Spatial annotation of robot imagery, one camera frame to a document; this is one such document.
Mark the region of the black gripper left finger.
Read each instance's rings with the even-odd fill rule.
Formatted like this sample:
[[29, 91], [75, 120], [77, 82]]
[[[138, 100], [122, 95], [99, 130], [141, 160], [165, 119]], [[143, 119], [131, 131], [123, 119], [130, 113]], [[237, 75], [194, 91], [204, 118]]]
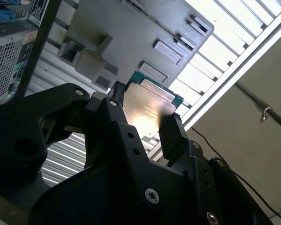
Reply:
[[86, 169], [109, 167], [138, 183], [141, 169], [164, 167], [146, 156], [123, 103], [119, 83], [109, 95], [66, 83], [0, 105], [0, 204], [35, 204], [51, 189], [40, 174], [47, 148], [72, 132], [85, 134]]

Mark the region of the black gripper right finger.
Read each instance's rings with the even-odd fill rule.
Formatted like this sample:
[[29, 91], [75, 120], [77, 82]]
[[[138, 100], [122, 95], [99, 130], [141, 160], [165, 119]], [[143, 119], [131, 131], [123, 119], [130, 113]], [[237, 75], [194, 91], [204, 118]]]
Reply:
[[265, 225], [267, 216], [228, 164], [210, 160], [195, 141], [188, 139], [180, 116], [162, 118], [159, 130], [168, 167], [185, 177], [183, 197], [197, 225]]

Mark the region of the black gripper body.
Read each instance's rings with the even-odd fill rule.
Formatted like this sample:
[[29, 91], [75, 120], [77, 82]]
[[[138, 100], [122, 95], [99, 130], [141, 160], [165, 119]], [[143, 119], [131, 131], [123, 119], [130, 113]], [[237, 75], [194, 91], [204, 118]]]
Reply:
[[138, 183], [109, 167], [86, 169], [37, 201], [30, 225], [199, 225], [191, 185], [180, 172], [149, 167]]

